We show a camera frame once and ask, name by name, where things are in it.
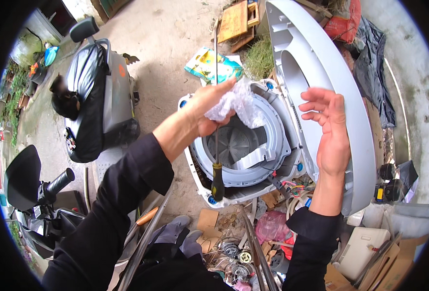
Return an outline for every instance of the yellow label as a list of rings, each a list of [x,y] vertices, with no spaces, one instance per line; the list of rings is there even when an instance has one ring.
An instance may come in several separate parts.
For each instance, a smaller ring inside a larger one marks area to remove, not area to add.
[[[377,199],[383,199],[383,188],[378,189],[378,194],[376,195]]]

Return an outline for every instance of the orange logo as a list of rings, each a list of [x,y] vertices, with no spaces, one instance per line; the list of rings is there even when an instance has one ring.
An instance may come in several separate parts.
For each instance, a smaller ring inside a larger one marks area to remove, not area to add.
[[[121,77],[125,77],[125,70],[121,64],[119,64],[119,74],[121,74]]]

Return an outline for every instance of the washing machine drum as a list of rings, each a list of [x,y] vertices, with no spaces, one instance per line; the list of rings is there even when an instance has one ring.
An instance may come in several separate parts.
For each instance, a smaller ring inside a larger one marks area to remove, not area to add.
[[[284,126],[274,108],[261,96],[253,94],[253,104],[263,112],[266,124],[249,129],[233,116],[219,128],[219,161],[223,164],[225,187],[252,186],[265,180],[290,154]],[[201,170],[213,180],[216,159],[216,132],[197,138],[190,149]]]

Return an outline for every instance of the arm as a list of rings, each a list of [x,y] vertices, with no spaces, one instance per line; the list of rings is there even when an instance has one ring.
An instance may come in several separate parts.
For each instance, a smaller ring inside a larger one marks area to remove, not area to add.
[[[309,88],[301,97],[308,102],[299,109],[312,110],[302,118],[322,126],[316,155],[320,174],[310,208],[300,208],[286,222],[298,236],[282,287],[285,291],[325,290],[323,277],[337,247],[345,170],[351,157],[344,97],[319,88]]]
[[[203,115],[234,84],[235,79],[198,90],[183,110],[133,143],[122,159],[109,167],[92,211],[55,249],[54,259],[43,276],[45,288],[107,289],[130,227],[127,214],[152,189],[165,195],[174,177],[171,162],[196,137],[214,131],[217,123]],[[227,122],[229,116],[221,123]]]

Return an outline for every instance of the washing machine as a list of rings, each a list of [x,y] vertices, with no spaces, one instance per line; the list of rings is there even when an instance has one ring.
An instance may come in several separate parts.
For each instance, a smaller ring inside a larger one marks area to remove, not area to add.
[[[303,120],[298,106],[300,93],[321,87],[342,94],[351,160],[341,213],[347,217],[368,206],[376,183],[375,152],[370,123],[362,96],[339,50],[322,27],[297,3],[266,1],[276,77],[251,82],[253,103],[267,120],[249,129],[238,117],[219,128],[219,158],[223,164],[225,196],[216,202],[211,195],[215,136],[197,138],[184,150],[198,194],[212,208],[252,200],[276,189],[277,182],[307,173],[319,176],[316,153],[321,126]],[[179,99],[178,110],[190,99]]]

